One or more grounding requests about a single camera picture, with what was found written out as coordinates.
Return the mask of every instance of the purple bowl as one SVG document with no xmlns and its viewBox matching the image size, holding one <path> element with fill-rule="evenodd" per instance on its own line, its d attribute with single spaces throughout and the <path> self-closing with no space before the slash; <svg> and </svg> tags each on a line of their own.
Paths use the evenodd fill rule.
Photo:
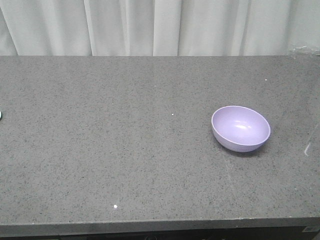
<svg viewBox="0 0 320 240">
<path fill-rule="evenodd" d="M 250 152 L 264 144 L 270 136 L 267 120 L 244 106 L 225 106 L 214 112 L 212 131 L 217 141 L 235 152 Z"/>
</svg>

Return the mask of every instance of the bowl rim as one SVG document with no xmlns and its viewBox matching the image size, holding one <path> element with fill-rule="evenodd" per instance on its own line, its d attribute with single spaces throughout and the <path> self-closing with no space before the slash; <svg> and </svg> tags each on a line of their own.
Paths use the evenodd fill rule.
<svg viewBox="0 0 320 240">
<path fill-rule="evenodd" d="M 260 142 L 256 143 L 256 144 L 241 144 L 241 143 L 238 143 L 236 141 L 232 141 L 224 136 L 222 136 L 218 131 L 217 129 L 215 128 L 214 126 L 214 116 L 217 112 L 221 111 L 222 109 L 225 109 L 225 108 L 231 108 L 231 107 L 237 107 L 237 108 L 242 108 L 242 109 L 247 109 L 247 110 L 250 110 L 258 115 L 260 115 L 260 117 L 262 117 L 262 119 L 265 121 L 266 125 L 268 126 L 268 134 L 267 136 Z M 223 106 L 223 107 L 220 107 L 219 109 L 217 109 L 213 114 L 212 114 L 212 117 L 211 117 L 211 125 L 212 125 L 212 128 L 214 129 L 214 131 L 223 139 L 227 140 L 228 142 L 230 143 L 233 143 L 233 144 L 237 144 L 239 146 L 246 146 L 246 147 L 249 147 L 249 146 L 257 146 L 257 145 L 261 145 L 263 144 L 264 142 L 266 142 L 268 140 L 268 138 L 270 137 L 270 134 L 271 134 L 271 128 L 270 128 L 270 125 L 268 123 L 268 121 L 266 120 L 266 118 L 264 116 L 262 116 L 259 112 L 249 108 L 249 107 L 245 107 L 245 106 L 239 106 L 239 105 L 229 105 L 229 106 Z"/>
</svg>

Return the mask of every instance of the table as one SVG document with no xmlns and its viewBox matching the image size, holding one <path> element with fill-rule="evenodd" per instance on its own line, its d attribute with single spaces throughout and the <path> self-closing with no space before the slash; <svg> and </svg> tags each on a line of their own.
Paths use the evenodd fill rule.
<svg viewBox="0 0 320 240">
<path fill-rule="evenodd" d="M 0 57 L 0 237 L 320 225 L 320 58 Z M 265 145 L 211 116 L 261 113 Z"/>
</svg>

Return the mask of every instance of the plastic bag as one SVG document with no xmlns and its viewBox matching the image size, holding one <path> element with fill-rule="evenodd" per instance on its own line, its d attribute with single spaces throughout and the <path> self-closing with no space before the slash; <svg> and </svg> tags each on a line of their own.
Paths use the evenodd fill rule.
<svg viewBox="0 0 320 240">
<path fill-rule="evenodd" d="M 320 56 L 320 47 L 308 45 L 304 42 L 291 45 L 289 49 L 289 56 L 295 59 L 297 55 L 308 55 L 310 57 Z"/>
</svg>

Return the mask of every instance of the white curtain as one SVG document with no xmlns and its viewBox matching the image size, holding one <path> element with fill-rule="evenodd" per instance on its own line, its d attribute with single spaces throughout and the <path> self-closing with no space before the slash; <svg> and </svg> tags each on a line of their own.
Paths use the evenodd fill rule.
<svg viewBox="0 0 320 240">
<path fill-rule="evenodd" d="M 287 55 L 320 0 L 0 0 L 0 55 Z"/>
</svg>

